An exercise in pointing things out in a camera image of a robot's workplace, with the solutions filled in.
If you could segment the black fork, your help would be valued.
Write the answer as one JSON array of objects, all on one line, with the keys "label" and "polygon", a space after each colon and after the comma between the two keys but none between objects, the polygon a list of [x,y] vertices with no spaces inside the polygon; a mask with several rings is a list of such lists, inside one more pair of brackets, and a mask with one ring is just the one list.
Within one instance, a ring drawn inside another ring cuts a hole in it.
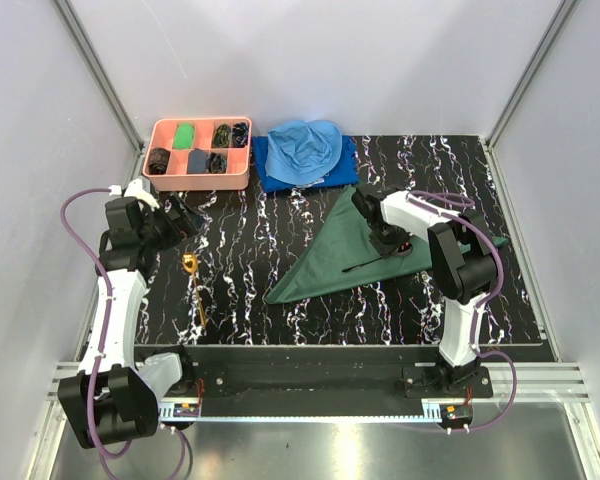
[{"label": "black fork", "polygon": [[394,250],[393,252],[391,252],[389,255],[387,256],[378,256],[377,258],[371,259],[371,260],[367,260],[365,262],[359,263],[357,265],[352,265],[349,267],[346,267],[344,269],[341,270],[342,273],[349,273],[352,271],[356,271],[358,269],[361,269],[365,266],[371,265],[373,263],[382,261],[382,260],[388,260],[389,258],[392,257],[405,257],[405,256],[409,256],[411,254],[411,252],[413,251],[413,246],[410,243],[407,243],[403,246],[401,246],[400,248]]}]

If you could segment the gold spoon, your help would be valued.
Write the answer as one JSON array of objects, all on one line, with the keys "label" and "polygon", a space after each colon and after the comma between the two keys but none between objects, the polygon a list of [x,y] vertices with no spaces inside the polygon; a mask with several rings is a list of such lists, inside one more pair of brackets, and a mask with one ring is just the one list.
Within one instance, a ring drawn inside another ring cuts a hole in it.
[{"label": "gold spoon", "polygon": [[197,278],[197,274],[199,271],[198,258],[193,252],[185,252],[182,255],[181,263],[182,263],[184,270],[190,276],[190,279],[191,279],[191,282],[193,285],[193,292],[194,292],[196,304],[198,307],[200,322],[201,322],[202,327],[206,328],[207,327],[206,313],[205,313],[204,306],[202,303],[202,298],[201,298],[201,295],[199,292],[198,278]]}]

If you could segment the dark green cloth napkin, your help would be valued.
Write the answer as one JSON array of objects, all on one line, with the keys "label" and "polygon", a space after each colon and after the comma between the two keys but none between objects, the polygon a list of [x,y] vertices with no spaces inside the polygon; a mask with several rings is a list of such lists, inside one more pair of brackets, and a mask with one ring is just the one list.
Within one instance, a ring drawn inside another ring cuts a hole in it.
[{"label": "dark green cloth napkin", "polygon": [[[370,243],[370,227],[351,201],[355,189],[349,188],[340,196],[319,233],[267,294],[267,303],[292,303],[430,272],[427,269],[431,265],[428,245],[418,238],[412,239],[414,250],[409,256],[392,257],[356,271],[341,272],[346,267],[380,256]],[[499,249],[502,238],[491,237]]]}]

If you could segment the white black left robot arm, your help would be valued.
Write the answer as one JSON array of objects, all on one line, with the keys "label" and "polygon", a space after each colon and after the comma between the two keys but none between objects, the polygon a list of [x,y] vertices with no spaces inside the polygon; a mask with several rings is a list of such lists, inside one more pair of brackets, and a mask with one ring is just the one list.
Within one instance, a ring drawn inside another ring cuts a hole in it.
[{"label": "white black left robot arm", "polygon": [[175,193],[158,200],[144,190],[106,191],[113,198],[105,205],[108,227],[98,249],[78,242],[98,275],[93,330],[76,374],[60,381],[57,396],[79,444],[114,459],[109,445],[154,435],[161,401],[196,387],[184,348],[158,349],[141,363],[134,351],[156,258],[196,236],[204,220]]}]

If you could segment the pink compartment tray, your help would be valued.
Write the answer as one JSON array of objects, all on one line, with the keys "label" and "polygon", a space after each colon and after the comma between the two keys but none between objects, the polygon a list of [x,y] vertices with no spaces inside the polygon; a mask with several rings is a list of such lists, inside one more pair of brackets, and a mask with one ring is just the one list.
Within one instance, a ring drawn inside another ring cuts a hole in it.
[{"label": "pink compartment tray", "polygon": [[154,124],[142,173],[162,192],[244,190],[251,143],[247,117],[161,119]]}]

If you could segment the grey folded cloth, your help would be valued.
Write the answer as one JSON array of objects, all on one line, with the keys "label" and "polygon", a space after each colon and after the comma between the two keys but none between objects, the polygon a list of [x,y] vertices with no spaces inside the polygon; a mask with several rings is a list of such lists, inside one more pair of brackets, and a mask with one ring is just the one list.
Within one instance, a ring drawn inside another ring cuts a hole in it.
[{"label": "grey folded cloth", "polygon": [[187,157],[187,174],[199,175],[207,172],[208,153],[201,149],[192,149]]}]

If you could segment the black patterned rolled sock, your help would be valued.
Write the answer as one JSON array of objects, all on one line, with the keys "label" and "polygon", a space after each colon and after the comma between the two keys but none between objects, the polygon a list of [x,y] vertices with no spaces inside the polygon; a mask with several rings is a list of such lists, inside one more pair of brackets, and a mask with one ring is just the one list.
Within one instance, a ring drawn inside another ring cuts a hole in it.
[{"label": "black patterned rolled sock", "polygon": [[228,167],[228,158],[220,152],[211,152],[207,158],[207,172],[209,174],[225,174]]}]

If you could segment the dark rolled sock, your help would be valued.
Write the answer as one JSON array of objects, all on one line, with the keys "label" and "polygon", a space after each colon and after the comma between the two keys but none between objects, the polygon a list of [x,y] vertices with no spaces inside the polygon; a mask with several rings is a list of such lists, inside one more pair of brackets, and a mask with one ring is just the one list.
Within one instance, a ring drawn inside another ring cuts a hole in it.
[{"label": "dark rolled sock", "polygon": [[150,175],[164,175],[167,173],[171,152],[165,148],[153,148],[147,159],[147,172]]}]

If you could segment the black marble pattern mat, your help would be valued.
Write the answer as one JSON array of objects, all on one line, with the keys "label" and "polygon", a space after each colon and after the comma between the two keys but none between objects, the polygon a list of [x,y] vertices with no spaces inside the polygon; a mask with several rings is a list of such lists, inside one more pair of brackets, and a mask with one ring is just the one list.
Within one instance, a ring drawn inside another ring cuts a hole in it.
[{"label": "black marble pattern mat", "polygon": [[[449,191],[473,199],[490,231],[509,228],[481,141],[475,136],[355,138],[359,178],[379,187]],[[257,176],[239,192],[195,192],[186,203],[205,220],[186,245],[199,260],[200,322],[181,251],[159,256],[141,303],[139,345],[435,344],[444,303],[426,273],[285,305],[265,296],[323,226],[336,188],[266,193]]]}]

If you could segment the blue folded cloth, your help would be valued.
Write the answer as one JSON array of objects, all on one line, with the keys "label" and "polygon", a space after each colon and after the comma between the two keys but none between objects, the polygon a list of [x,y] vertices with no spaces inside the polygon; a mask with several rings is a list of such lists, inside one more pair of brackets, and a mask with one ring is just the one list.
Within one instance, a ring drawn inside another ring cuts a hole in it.
[{"label": "blue folded cloth", "polygon": [[277,180],[266,173],[265,163],[268,139],[265,136],[252,138],[252,156],[256,172],[266,193],[297,189],[331,188],[358,183],[356,144],[352,137],[343,136],[341,157],[335,167],[320,179],[303,185],[291,185]]}]

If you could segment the green rolled cloth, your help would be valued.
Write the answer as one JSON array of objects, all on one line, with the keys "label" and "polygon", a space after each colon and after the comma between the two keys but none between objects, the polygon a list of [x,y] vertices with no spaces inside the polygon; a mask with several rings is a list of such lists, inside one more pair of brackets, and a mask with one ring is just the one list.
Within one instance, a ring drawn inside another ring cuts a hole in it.
[{"label": "green rolled cloth", "polygon": [[195,126],[190,123],[181,123],[177,126],[173,137],[174,150],[190,150],[195,139]]}]

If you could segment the black yellow rolled sock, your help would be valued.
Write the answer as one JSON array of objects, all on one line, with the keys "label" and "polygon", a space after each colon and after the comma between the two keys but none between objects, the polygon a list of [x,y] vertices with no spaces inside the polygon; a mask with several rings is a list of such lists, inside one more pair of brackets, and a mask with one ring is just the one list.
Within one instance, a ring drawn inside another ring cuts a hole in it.
[{"label": "black yellow rolled sock", "polygon": [[218,125],[213,133],[212,147],[213,148],[228,148],[231,139],[231,127],[227,123]]}]

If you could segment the black blue rolled sock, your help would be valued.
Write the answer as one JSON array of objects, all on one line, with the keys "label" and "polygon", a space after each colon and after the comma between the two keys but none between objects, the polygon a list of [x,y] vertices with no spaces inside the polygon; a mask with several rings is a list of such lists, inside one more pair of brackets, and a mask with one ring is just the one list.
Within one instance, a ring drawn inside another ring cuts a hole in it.
[{"label": "black blue rolled sock", "polygon": [[235,123],[231,130],[231,146],[233,148],[244,148],[248,143],[249,130],[247,122]]}]

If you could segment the light blue bucket hat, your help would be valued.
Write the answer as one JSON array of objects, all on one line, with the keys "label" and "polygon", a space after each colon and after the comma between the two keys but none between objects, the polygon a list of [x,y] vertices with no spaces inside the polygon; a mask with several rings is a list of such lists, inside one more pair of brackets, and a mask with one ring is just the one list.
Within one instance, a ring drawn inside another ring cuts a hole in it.
[{"label": "light blue bucket hat", "polygon": [[283,183],[310,184],[334,169],[342,147],[342,133],[333,122],[288,121],[267,133],[265,171]]}]

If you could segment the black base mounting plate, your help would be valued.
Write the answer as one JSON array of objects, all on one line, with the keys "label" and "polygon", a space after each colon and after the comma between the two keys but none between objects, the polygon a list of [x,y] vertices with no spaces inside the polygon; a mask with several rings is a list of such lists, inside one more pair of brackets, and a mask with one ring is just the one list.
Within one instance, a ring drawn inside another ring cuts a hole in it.
[{"label": "black base mounting plate", "polygon": [[428,346],[173,346],[204,382],[208,421],[404,421],[424,400],[492,399],[488,370],[448,383]]}]

